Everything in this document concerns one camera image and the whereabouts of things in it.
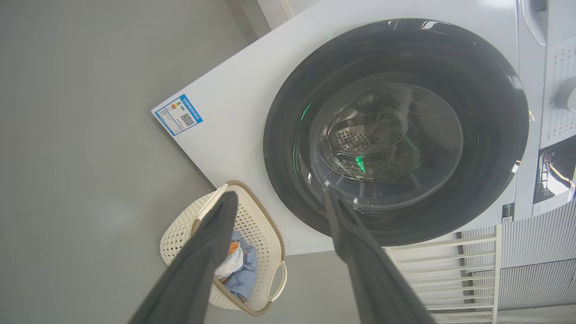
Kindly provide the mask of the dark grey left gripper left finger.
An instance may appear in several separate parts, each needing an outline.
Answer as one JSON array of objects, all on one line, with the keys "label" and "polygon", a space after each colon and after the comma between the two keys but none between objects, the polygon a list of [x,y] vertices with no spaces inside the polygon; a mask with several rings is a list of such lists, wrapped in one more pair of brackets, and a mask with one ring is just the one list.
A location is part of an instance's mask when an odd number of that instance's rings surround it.
[{"label": "dark grey left gripper left finger", "polygon": [[224,193],[128,324],[203,324],[214,273],[226,258],[238,196]]}]

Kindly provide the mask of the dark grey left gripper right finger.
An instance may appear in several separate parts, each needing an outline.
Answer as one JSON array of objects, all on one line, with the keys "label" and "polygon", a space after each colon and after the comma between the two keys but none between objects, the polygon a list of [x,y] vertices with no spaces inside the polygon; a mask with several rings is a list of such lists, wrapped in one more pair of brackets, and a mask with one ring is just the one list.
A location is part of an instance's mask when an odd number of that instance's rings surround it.
[{"label": "dark grey left gripper right finger", "polygon": [[337,189],[324,197],[335,252],[346,263],[360,324],[436,324]]}]

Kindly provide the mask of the cream white garment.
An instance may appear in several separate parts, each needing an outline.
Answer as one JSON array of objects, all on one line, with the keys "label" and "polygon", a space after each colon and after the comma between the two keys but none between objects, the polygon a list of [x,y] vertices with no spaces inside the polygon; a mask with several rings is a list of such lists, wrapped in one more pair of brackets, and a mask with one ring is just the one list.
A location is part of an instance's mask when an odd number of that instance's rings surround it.
[{"label": "cream white garment", "polygon": [[214,276],[218,279],[228,278],[243,266],[243,249],[239,240],[232,240],[228,254],[220,266],[215,270]]}]

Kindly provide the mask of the blue patterned garment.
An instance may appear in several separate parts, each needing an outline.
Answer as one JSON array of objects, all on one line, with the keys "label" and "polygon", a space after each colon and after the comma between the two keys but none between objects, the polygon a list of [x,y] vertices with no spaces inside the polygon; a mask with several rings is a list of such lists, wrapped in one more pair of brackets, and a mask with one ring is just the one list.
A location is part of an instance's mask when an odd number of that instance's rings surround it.
[{"label": "blue patterned garment", "polygon": [[246,242],[239,232],[233,231],[232,241],[239,243],[242,248],[242,265],[231,274],[224,286],[239,300],[246,303],[252,296],[257,283],[257,248]]}]

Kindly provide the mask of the black round glass washer door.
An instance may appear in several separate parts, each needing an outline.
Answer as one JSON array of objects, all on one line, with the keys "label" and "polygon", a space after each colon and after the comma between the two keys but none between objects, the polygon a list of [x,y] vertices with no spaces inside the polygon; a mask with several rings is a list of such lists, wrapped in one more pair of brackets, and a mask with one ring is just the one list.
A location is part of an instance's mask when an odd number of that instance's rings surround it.
[{"label": "black round glass washer door", "polygon": [[[415,171],[387,182],[338,174],[319,152],[344,100],[410,93],[409,132],[423,153]],[[313,51],[288,76],[265,123],[268,178],[301,221],[331,235],[324,207],[337,189],[383,247],[420,243],[468,224],[512,182],[529,131],[514,68],[480,36],[440,21],[377,21]]]}]

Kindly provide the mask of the steel washer drum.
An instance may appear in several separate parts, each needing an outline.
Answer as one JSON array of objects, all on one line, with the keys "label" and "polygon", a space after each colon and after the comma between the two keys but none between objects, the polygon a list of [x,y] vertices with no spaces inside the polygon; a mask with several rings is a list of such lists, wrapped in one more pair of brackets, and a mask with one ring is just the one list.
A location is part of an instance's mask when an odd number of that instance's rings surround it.
[{"label": "steel washer drum", "polygon": [[323,129],[322,158],[335,172],[352,180],[387,182],[423,163],[422,150],[410,131],[412,96],[362,94],[343,101]]}]

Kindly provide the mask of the white front-load washing machine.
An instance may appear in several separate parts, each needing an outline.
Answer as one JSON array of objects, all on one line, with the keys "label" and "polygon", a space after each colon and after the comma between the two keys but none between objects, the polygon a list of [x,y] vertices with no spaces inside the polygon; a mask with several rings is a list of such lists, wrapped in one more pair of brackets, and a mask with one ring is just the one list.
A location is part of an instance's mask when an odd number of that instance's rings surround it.
[{"label": "white front-load washing machine", "polygon": [[377,21],[417,18],[462,27],[493,45],[514,68],[525,93],[529,131],[513,178],[487,211],[457,230],[532,217],[539,150],[576,135],[576,112],[558,109],[560,86],[576,76],[576,0],[548,0],[545,49],[522,21],[518,0],[322,0],[251,43],[152,110],[185,94],[203,119],[172,137],[208,180],[243,182],[291,242],[289,254],[331,250],[331,236],[306,225],[281,201],[268,178],[263,135],[282,84],[331,39]]}]

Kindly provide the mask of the washing machine display screen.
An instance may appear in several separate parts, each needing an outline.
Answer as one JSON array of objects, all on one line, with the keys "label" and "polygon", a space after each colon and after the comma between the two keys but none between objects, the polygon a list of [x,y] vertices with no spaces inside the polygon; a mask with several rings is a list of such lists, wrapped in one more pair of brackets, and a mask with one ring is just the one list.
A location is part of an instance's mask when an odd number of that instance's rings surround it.
[{"label": "washing machine display screen", "polygon": [[576,135],[539,150],[532,216],[553,211],[576,197]]}]

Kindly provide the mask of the silver control dial knob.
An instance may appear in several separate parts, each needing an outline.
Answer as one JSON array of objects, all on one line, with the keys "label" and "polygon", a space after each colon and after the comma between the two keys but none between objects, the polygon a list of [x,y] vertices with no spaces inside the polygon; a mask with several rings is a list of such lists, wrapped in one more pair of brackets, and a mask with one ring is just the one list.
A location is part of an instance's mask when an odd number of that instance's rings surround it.
[{"label": "silver control dial knob", "polygon": [[576,113],[576,76],[567,79],[554,97],[556,108]]}]

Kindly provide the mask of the cream perforated laundry basket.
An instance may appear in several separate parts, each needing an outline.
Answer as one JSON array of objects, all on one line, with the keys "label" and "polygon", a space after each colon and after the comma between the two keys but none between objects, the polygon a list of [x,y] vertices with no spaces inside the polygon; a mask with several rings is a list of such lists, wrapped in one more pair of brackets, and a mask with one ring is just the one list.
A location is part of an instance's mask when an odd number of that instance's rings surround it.
[{"label": "cream perforated laundry basket", "polygon": [[238,196],[234,230],[256,250],[256,281],[249,298],[234,297],[219,279],[213,279],[208,302],[219,308],[265,315],[282,293],[288,277],[285,246],[280,230],[265,207],[245,183],[233,180],[196,199],[171,223],[160,240],[160,256],[170,265],[199,224],[226,192]]}]

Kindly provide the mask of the white slatted rack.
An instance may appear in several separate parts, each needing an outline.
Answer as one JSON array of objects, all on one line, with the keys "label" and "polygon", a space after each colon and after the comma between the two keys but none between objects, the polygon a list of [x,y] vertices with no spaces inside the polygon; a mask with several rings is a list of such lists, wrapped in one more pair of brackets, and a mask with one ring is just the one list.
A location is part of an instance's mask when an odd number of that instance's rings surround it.
[{"label": "white slatted rack", "polygon": [[385,250],[438,324],[497,323],[501,225]]}]

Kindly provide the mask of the blue energy label sticker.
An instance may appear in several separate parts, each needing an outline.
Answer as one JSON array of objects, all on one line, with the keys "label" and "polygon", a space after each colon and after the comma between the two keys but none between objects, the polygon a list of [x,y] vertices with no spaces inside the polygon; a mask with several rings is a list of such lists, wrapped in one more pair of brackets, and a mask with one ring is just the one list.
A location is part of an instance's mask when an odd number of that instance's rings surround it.
[{"label": "blue energy label sticker", "polygon": [[153,115],[172,137],[203,121],[185,94],[157,108],[153,111]]}]

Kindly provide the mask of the grey corrugated panel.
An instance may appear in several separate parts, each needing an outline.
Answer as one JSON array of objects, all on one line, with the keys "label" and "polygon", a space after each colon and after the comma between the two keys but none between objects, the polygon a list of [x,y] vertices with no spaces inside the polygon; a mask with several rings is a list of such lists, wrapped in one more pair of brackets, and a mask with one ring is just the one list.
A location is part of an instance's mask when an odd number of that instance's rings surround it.
[{"label": "grey corrugated panel", "polygon": [[498,310],[576,304],[576,199],[502,226]]}]

